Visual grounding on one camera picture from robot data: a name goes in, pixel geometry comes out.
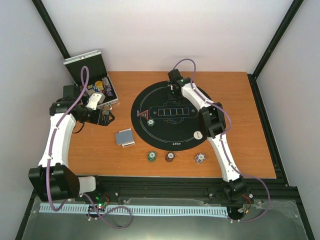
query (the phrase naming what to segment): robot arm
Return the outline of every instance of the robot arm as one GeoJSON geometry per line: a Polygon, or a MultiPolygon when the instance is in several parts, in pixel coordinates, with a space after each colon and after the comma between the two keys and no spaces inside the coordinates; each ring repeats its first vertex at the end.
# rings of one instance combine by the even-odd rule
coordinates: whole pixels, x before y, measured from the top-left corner
{"type": "Polygon", "coordinates": [[[63,95],[65,96],[66,91],[72,93],[71,96],[57,100],[50,107],[50,132],[45,151],[38,167],[29,170],[28,177],[39,198],[44,202],[48,201],[46,188],[47,168],[50,168],[49,181],[52,200],[76,198],[79,194],[96,189],[96,179],[93,176],[77,177],[68,168],[68,151],[72,131],[76,121],[107,126],[115,119],[110,111],[103,112],[101,109],[97,109],[98,103],[102,103],[105,96],[102,93],[94,93],[89,99],[84,98],[82,100],[87,102],[86,106],[78,103],[57,127],[58,121],[79,96],[79,89],[75,90],[74,88],[78,87],[65,86],[63,95]],[[50,142],[53,135],[54,141],[51,146],[50,142]]]}
{"type": "MultiPolygon", "coordinates": [[[[168,76],[173,97],[188,99],[199,112],[200,131],[210,142],[221,168],[222,179],[227,183],[224,188],[225,195],[231,200],[234,196],[242,194],[246,185],[241,175],[232,168],[233,166],[238,169],[224,134],[226,128],[224,113],[212,106],[210,103],[214,102],[208,99],[194,83],[191,84],[190,78],[183,78],[177,69],[170,71],[168,76]]],[[[222,108],[221,103],[214,104],[222,108]]]]}

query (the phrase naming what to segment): orange wooden board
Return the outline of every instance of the orange wooden board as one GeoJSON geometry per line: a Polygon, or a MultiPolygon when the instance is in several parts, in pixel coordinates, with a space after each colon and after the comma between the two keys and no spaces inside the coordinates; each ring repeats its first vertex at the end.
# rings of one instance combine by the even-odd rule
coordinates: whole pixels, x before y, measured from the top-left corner
{"type": "MultiPolygon", "coordinates": [[[[167,72],[109,72],[119,103],[112,113],[109,126],[86,123],[83,130],[71,137],[68,153],[69,168],[77,175],[100,176],[159,176],[207,177],[222,176],[215,152],[208,141],[192,149],[176,152],[172,162],[165,161],[167,151],[144,142],[131,123],[131,107],[137,95],[146,87],[168,79],[167,72]],[[116,133],[131,128],[134,146],[116,144],[116,133]],[[155,162],[147,160],[155,151],[155,162]],[[195,156],[205,153],[206,159],[197,164],[195,156]]],[[[182,72],[184,77],[191,72],[182,72]]],[[[245,174],[260,178],[275,178],[249,80],[245,72],[197,72],[195,83],[215,102],[221,102],[232,120],[227,133],[228,145],[237,167],[245,174]]],[[[77,124],[74,131],[80,128],[77,124]]]]}

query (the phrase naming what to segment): white wall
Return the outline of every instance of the white wall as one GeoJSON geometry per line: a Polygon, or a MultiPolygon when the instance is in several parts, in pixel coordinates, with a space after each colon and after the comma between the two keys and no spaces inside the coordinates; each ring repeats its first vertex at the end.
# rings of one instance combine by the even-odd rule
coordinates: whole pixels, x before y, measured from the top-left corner
{"type": "Polygon", "coordinates": [[[71,76],[31,1],[0,3],[0,239],[14,239],[31,196],[28,179],[49,134],[49,107],[71,76]]]}
{"type": "Polygon", "coordinates": [[[43,0],[72,56],[102,51],[109,71],[252,73],[292,0],[43,0]],[[190,70],[190,64],[179,66],[190,70]]]}
{"type": "Polygon", "coordinates": [[[320,1],[306,0],[258,78],[290,185],[320,239],[320,1]]]}

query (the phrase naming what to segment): black frame edge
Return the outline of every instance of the black frame edge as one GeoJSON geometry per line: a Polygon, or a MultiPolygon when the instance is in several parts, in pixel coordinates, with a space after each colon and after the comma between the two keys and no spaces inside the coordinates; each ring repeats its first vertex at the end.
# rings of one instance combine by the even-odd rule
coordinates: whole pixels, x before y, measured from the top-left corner
{"type": "Polygon", "coordinates": [[[50,32],[56,46],[58,47],[58,49],[60,50],[62,56],[64,59],[68,59],[70,58],[70,54],[68,53],[68,50],[64,44],[64,42],[62,41],[54,23],[52,22],[49,13],[47,12],[43,2],[41,0],[32,0],[36,10],[38,11],[38,13],[40,14],[46,28],[48,29],[48,31],[50,32]]]}
{"type": "Polygon", "coordinates": [[[26,227],[27,227],[27,223],[28,223],[28,220],[29,220],[29,217],[30,217],[30,214],[31,214],[31,210],[32,210],[32,207],[34,205],[36,196],[37,196],[36,192],[33,191],[32,194],[31,194],[31,197],[29,199],[28,205],[26,206],[23,218],[21,220],[20,227],[19,227],[18,232],[17,232],[17,234],[15,236],[15,240],[21,240],[23,238],[23,236],[24,236],[24,233],[25,233],[25,230],[26,230],[26,227]]]}
{"type": "Polygon", "coordinates": [[[289,184],[288,179],[287,179],[287,176],[285,173],[283,163],[281,161],[279,150],[278,150],[278,147],[276,144],[274,134],[272,132],[272,128],[271,128],[271,125],[270,125],[270,122],[268,119],[268,115],[267,115],[267,112],[265,109],[264,102],[263,102],[261,94],[260,94],[260,90],[259,90],[257,81],[254,79],[252,74],[248,74],[247,76],[249,79],[253,98],[254,98],[255,105],[256,105],[256,109],[257,109],[259,117],[260,117],[265,140],[266,140],[266,143],[269,148],[269,152],[270,152],[270,156],[272,159],[272,163],[274,166],[276,176],[277,176],[277,178],[282,178],[283,182],[288,185],[289,184]]]}
{"type": "Polygon", "coordinates": [[[253,79],[257,79],[263,68],[265,67],[267,61],[269,60],[271,54],[275,50],[276,46],[278,45],[280,39],[284,35],[285,31],[287,30],[289,24],[291,23],[292,19],[296,15],[297,11],[299,10],[301,4],[304,0],[293,0],[291,6],[289,7],[288,11],[284,15],[282,22],[280,23],[278,29],[276,30],[274,36],[272,37],[268,47],[266,48],[262,58],[260,59],[258,65],[256,66],[253,72],[253,79]]]}

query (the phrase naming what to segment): purple cable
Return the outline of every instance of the purple cable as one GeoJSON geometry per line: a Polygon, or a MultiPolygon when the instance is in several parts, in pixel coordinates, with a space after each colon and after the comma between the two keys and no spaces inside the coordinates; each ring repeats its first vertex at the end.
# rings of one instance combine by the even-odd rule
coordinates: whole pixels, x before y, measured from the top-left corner
{"type": "MultiPolygon", "coordinates": [[[[201,100],[203,100],[204,102],[206,102],[206,103],[212,105],[213,107],[219,109],[219,110],[220,110],[221,112],[223,112],[223,114],[228,118],[229,128],[228,128],[228,129],[225,129],[225,130],[221,133],[221,135],[220,135],[220,141],[221,141],[221,146],[222,146],[223,152],[224,152],[224,154],[225,154],[225,157],[226,157],[228,163],[231,164],[231,161],[230,161],[229,156],[228,156],[228,154],[227,154],[227,151],[226,151],[226,149],[225,149],[224,142],[222,141],[222,136],[223,136],[223,134],[226,134],[228,131],[230,131],[230,129],[231,129],[231,127],[232,127],[231,118],[229,117],[229,115],[227,114],[227,112],[226,112],[225,110],[223,110],[223,109],[222,109],[221,107],[219,107],[218,105],[214,104],[214,103],[213,103],[212,101],[210,101],[209,99],[204,98],[204,97],[202,96],[202,94],[200,94],[200,93],[197,91],[197,88],[194,87],[193,83],[194,83],[194,78],[195,78],[196,69],[197,69],[195,61],[193,61],[193,60],[190,59],[190,58],[184,58],[184,59],[178,61],[177,64],[174,66],[173,69],[175,69],[175,68],[176,68],[181,62],[183,62],[183,61],[191,61],[191,62],[193,63],[194,68],[193,68],[193,74],[192,74],[192,78],[191,78],[191,81],[190,81],[190,85],[191,85],[192,89],[194,90],[194,92],[199,96],[199,98],[201,98],[201,100]]],[[[242,175],[242,176],[244,176],[244,177],[248,177],[248,178],[251,178],[251,179],[256,179],[256,180],[258,180],[259,182],[261,182],[262,185],[264,186],[265,190],[266,190],[266,194],[268,195],[268,205],[266,206],[266,209],[264,210],[263,213],[261,213],[259,216],[256,216],[256,217],[254,217],[254,218],[252,218],[252,219],[249,219],[249,220],[240,220],[239,222],[240,222],[240,223],[249,223],[249,222],[252,222],[252,221],[254,221],[254,220],[257,220],[257,219],[261,218],[263,215],[265,215],[265,214],[267,213],[267,211],[268,211],[269,208],[270,208],[271,198],[270,198],[270,192],[269,192],[269,189],[268,189],[267,185],[265,184],[265,182],[264,182],[261,178],[256,177],[256,176],[252,176],[252,175],[248,175],[248,174],[241,173],[241,172],[238,171],[232,164],[231,164],[230,166],[232,167],[232,169],[233,169],[236,173],[238,173],[238,174],[240,174],[240,175],[242,175]]]]}
{"type": "MultiPolygon", "coordinates": [[[[78,98],[74,101],[74,103],[67,109],[67,111],[61,116],[61,118],[59,119],[59,121],[56,124],[56,127],[59,128],[59,125],[61,124],[62,120],[65,118],[65,116],[75,107],[75,105],[80,101],[81,97],[84,95],[85,91],[87,90],[87,86],[88,86],[88,82],[89,82],[89,69],[87,66],[83,66],[81,69],[81,82],[84,82],[84,77],[83,77],[83,73],[84,73],[84,69],[86,70],[86,79],[85,79],[85,84],[83,85],[83,89],[80,93],[80,95],[78,96],[78,98]]],[[[52,149],[54,146],[54,140],[55,140],[55,136],[57,133],[57,128],[55,128],[52,132],[51,135],[51,139],[50,139],[50,144],[49,144],[49,159],[48,162],[46,164],[46,170],[45,170],[45,185],[46,185],[46,194],[48,196],[48,202],[50,207],[52,208],[53,211],[58,212],[63,205],[66,203],[67,200],[64,200],[61,205],[56,208],[54,206],[54,203],[52,201],[52,196],[51,196],[51,192],[50,192],[50,163],[51,163],[51,156],[52,156],[52,149]]]]}
{"type": "Polygon", "coordinates": [[[81,78],[81,82],[84,82],[84,69],[86,70],[86,79],[85,79],[85,83],[83,85],[83,89],[80,93],[80,95],[78,96],[78,98],[74,101],[74,103],[67,109],[67,111],[62,115],[62,117],[59,119],[59,121],[56,124],[56,127],[58,128],[59,125],[61,124],[62,120],[65,118],[65,116],[67,116],[70,111],[75,107],[75,105],[77,105],[77,103],[81,100],[82,96],[84,95],[85,91],[88,90],[87,86],[89,83],[89,69],[87,66],[83,66],[81,69],[81,74],[80,74],[80,78],[81,78]]]}
{"type": "MultiPolygon", "coordinates": [[[[84,82],[84,77],[83,77],[83,75],[84,75],[84,68],[81,68],[81,83],[82,83],[82,86],[83,86],[83,88],[85,89],[85,92],[88,94],[88,96],[90,95],[90,92],[89,92],[89,90],[88,90],[88,88],[87,87],[85,87],[85,82],[84,82]]],[[[89,70],[88,70],[88,68],[86,68],[86,74],[87,74],[87,77],[86,77],[86,81],[87,81],[87,79],[89,79],[89,70]]]]}
{"type": "Polygon", "coordinates": [[[98,215],[98,217],[99,217],[105,224],[107,224],[109,227],[111,227],[111,228],[113,228],[113,229],[124,229],[124,228],[128,227],[128,226],[131,224],[131,222],[132,222],[132,213],[131,213],[131,211],[130,211],[130,209],[129,209],[128,207],[126,207],[126,206],[116,206],[116,207],[110,209],[109,211],[107,211],[106,213],[104,213],[103,215],[101,215],[101,214],[99,213],[99,210],[96,208],[94,202],[92,201],[92,199],[88,196],[88,194],[83,193],[83,196],[85,196],[85,197],[89,200],[89,202],[91,203],[91,205],[92,205],[94,211],[96,212],[96,214],[98,215]],[[123,225],[123,226],[115,226],[115,225],[112,225],[112,224],[110,224],[109,222],[107,222],[107,221],[104,219],[105,216],[107,216],[109,213],[112,213],[112,212],[113,212],[114,210],[116,210],[116,209],[125,209],[125,210],[127,210],[127,212],[129,213],[130,219],[129,219],[129,221],[128,221],[125,225],[123,225]]]}

